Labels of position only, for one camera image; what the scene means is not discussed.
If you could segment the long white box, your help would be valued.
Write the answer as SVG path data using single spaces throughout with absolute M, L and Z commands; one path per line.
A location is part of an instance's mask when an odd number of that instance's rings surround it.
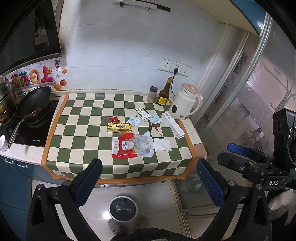
M 173 119 L 173 117 L 168 112 L 162 113 L 162 119 L 166 120 L 173 134 L 178 139 L 185 136 L 185 132 L 181 129 L 181 127 L 177 124 L 177 122 Z

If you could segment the red clear food bag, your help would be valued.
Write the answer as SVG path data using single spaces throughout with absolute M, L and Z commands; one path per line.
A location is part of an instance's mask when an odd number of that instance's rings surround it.
M 113 159 L 144 158 L 153 155 L 154 149 L 148 135 L 125 133 L 112 138 L 111 157 Z

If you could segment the yellow snack box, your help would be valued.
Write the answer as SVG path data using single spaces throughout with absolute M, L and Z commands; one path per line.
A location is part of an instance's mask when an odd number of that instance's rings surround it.
M 107 131 L 109 133 L 131 133 L 132 125 L 129 123 L 111 122 L 107 124 Z

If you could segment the white paper napkin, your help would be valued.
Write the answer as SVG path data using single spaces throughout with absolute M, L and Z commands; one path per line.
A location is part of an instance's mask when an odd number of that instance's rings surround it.
M 155 138 L 152 146 L 154 150 L 171 151 L 171 142 L 161 138 Z

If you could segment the white sachet packet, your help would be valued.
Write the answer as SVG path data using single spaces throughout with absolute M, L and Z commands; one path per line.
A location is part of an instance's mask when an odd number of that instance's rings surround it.
M 130 124 L 132 127 L 138 127 L 139 124 L 142 122 L 141 119 L 135 117 L 135 116 L 131 116 L 127 121 L 126 123 Z

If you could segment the red torn sauce packet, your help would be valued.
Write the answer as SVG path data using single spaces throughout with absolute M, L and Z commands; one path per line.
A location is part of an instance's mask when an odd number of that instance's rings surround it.
M 119 123 L 119 122 L 120 122 L 118 115 L 115 115 L 115 116 L 109 117 L 109 118 L 108 118 L 108 121 L 109 121 L 110 123 Z

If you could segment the silver sachet packet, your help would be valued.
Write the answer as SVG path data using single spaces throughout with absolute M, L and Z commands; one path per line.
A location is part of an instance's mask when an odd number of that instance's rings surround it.
M 161 123 L 161 118 L 158 116 L 158 114 L 152 114 L 151 117 L 149 118 L 151 124 L 156 125 L 158 123 Z

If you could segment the white round trash bin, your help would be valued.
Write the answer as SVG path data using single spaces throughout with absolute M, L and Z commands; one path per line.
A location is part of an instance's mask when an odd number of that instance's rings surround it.
M 138 206 L 136 202 L 128 196 L 117 196 L 111 200 L 108 211 L 115 221 L 127 223 L 136 218 Z

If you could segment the left grey slipper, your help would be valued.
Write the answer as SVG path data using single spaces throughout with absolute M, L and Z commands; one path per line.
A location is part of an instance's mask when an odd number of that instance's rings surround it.
M 114 235 L 119 235 L 125 232 L 122 224 L 113 218 L 108 221 L 108 227 Z

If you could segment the grey slipper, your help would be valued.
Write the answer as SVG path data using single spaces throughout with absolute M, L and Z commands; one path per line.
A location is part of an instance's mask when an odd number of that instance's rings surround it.
M 119 235 L 125 232 L 122 224 L 113 218 L 108 221 L 108 227 L 114 235 Z
M 136 221 L 135 231 L 146 229 L 148 226 L 149 219 L 146 216 L 140 216 Z

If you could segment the white pink electric kettle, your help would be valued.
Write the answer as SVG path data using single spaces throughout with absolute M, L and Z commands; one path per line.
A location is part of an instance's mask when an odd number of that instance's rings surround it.
M 197 113 L 203 104 L 201 92 L 192 84 L 183 83 L 173 102 L 169 113 L 173 118 L 185 120 L 188 116 Z

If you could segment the right grey slipper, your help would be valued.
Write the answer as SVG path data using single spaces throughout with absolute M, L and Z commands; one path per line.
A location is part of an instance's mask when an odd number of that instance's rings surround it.
M 146 229 L 148 226 L 149 219 L 146 216 L 140 216 L 136 221 L 135 231 Z

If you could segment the black induction cooktop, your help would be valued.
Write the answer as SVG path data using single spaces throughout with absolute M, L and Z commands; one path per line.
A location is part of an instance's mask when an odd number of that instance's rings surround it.
M 18 127 L 14 144 L 44 147 L 58 102 L 58 100 L 51 100 L 45 108 L 45 114 L 36 122 L 23 121 Z M 20 122 L 14 113 L 15 108 L 12 106 L 1 115 L 1 135 L 5 135 L 8 141 Z

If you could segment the black trouser legs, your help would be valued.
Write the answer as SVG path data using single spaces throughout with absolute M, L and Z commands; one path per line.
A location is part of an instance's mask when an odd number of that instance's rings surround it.
M 132 234 L 121 232 L 111 240 L 195 240 L 179 233 L 159 228 L 142 228 Z

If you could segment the brown sauce bottle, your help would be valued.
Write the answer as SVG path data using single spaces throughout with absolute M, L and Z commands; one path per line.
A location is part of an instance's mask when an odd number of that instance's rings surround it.
M 169 77 L 166 82 L 165 87 L 159 92 L 159 97 L 158 97 L 158 101 L 157 101 L 158 105 L 165 106 L 167 104 L 167 101 L 170 96 L 170 87 L 171 87 L 172 81 L 173 81 L 173 78 Z

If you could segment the black frying pan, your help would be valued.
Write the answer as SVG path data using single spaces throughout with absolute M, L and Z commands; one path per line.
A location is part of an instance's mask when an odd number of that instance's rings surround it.
M 18 133 L 18 129 L 23 122 L 29 125 L 40 121 L 47 112 L 47 106 L 50 104 L 52 89 L 49 86 L 40 86 L 27 93 L 16 107 L 16 117 L 20 119 L 14 128 L 8 149 L 12 146 Z

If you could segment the small spice jar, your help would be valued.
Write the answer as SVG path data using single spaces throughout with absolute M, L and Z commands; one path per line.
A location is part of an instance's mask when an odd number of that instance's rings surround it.
M 148 96 L 147 96 L 147 102 L 148 103 L 153 103 L 154 102 L 154 99 L 156 97 L 157 91 L 158 91 L 158 88 L 157 87 L 155 87 L 155 86 L 151 86 L 150 87 L 149 93 L 148 93 Z

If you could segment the steel pot with lid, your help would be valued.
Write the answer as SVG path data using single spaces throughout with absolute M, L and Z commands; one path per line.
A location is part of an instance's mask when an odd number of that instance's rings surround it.
M 7 123 L 15 114 L 17 99 L 14 86 L 9 81 L 1 83 L 1 123 Z

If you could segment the black range hood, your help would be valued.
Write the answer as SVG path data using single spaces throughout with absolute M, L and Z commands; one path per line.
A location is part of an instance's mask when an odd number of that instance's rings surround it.
M 1 1 L 1 75 L 63 55 L 64 1 Z

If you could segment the white wall socket strip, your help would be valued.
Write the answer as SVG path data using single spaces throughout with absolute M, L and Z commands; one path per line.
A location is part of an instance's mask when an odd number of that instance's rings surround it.
M 184 77 L 189 77 L 192 72 L 192 67 L 183 65 L 170 60 L 162 59 L 159 63 L 158 70 L 175 73 L 175 69 L 178 69 L 177 74 Z

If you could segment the colourful wall stickers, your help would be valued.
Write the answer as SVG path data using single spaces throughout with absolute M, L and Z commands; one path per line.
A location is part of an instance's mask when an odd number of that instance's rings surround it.
M 33 89 L 49 86 L 53 91 L 60 91 L 67 85 L 67 68 L 61 59 L 36 62 L 3 76 L 3 80 L 12 83 L 16 96 L 24 96 Z

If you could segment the wall mounted knife rack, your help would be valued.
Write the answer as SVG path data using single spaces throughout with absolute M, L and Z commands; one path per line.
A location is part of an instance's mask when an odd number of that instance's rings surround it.
M 170 12 L 171 8 L 168 8 L 166 6 L 160 5 L 160 4 L 155 4 L 155 3 L 151 3 L 148 1 L 120 1 L 120 0 L 114 0 L 113 1 L 116 4 L 119 4 L 120 7 L 124 6 L 125 4 L 131 5 L 131 6 L 140 6 L 143 8 L 147 8 L 147 10 L 149 11 L 150 9 L 161 9 L 163 11 L 167 11 Z

